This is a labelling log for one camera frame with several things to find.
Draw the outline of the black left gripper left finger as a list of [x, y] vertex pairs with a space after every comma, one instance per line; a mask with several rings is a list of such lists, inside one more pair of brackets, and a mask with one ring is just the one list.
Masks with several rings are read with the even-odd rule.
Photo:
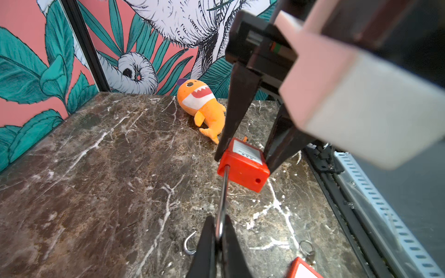
[[216, 254], [214, 217], [208, 216], [204, 222], [197, 251], [186, 278], [215, 278], [217, 273]]

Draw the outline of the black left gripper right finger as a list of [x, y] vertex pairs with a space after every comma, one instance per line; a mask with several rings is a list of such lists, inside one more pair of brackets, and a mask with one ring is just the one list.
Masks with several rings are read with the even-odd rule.
[[229, 215], [226, 215], [221, 237], [222, 276], [224, 278], [252, 278], [235, 229]]

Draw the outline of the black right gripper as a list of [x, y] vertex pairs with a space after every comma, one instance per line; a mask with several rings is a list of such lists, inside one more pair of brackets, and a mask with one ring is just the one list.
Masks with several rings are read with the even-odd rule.
[[[228, 35], [226, 60], [231, 73], [226, 121], [214, 160], [219, 162], [258, 91], [282, 100], [279, 88], [297, 60], [297, 54], [276, 26], [241, 10]], [[315, 141], [300, 131], [284, 104], [279, 108], [263, 154], [270, 173], [286, 159]]]

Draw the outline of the red padlock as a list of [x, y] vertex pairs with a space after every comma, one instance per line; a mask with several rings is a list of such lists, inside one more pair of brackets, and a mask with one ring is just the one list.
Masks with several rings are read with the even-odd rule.
[[316, 250], [312, 242], [309, 240], [302, 240], [299, 243], [301, 257], [293, 260], [287, 272], [287, 278], [323, 278], [323, 276], [316, 271]]
[[215, 231], [216, 239], [220, 240], [224, 231], [229, 183], [234, 182], [259, 193], [271, 172], [258, 148], [232, 138], [220, 159], [217, 173], [223, 178]]

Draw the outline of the orange shark plush toy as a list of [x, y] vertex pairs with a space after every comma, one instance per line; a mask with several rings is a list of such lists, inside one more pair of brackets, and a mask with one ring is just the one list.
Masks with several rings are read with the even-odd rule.
[[180, 107], [194, 117], [194, 124], [204, 136], [218, 144], [218, 136], [226, 123], [226, 107], [217, 101], [209, 86], [200, 80], [181, 78], [177, 85]]

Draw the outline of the black corner frame post right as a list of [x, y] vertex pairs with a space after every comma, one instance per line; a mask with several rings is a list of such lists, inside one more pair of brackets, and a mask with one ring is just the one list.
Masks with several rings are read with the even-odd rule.
[[73, 28], [76, 39], [85, 57], [86, 63], [100, 92], [110, 92], [111, 89], [106, 80], [105, 74], [100, 64], [96, 48], [89, 35], [85, 21], [77, 1], [61, 0], [61, 4], [68, 17], [68, 21]]

